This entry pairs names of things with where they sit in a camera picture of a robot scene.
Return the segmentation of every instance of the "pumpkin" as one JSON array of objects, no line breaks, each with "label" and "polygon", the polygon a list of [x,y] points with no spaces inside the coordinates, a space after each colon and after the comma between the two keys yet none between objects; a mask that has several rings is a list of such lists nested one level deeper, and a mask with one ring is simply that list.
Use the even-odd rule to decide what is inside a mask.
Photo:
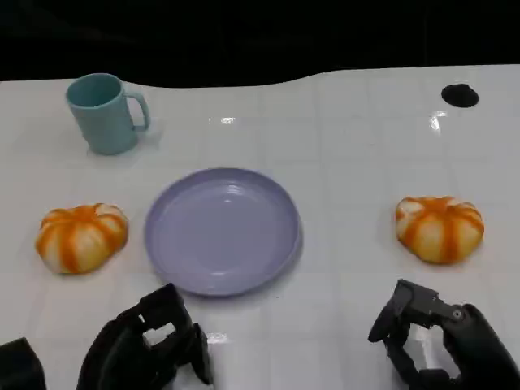
[{"label": "pumpkin", "polygon": [[49,212],[41,221],[36,250],[52,271],[80,274],[101,266],[127,237],[123,212],[98,203]]},{"label": "pumpkin", "polygon": [[460,262],[479,245],[479,211],[454,197],[406,197],[396,208],[399,241],[425,262]]}]

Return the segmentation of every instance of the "mug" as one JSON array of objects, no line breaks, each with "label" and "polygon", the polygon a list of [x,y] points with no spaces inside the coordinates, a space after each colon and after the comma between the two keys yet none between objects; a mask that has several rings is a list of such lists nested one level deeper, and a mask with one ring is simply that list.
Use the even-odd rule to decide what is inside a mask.
[{"label": "mug", "polygon": [[[150,112],[143,95],[125,92],[123,82],[107,73],[93,73],[69,85],[66,98],[83,138],[97,154],[117,154],[137,143],[137,132],[148,130]],[[127,98],[141,106],[144,125],[135,125]]]}]

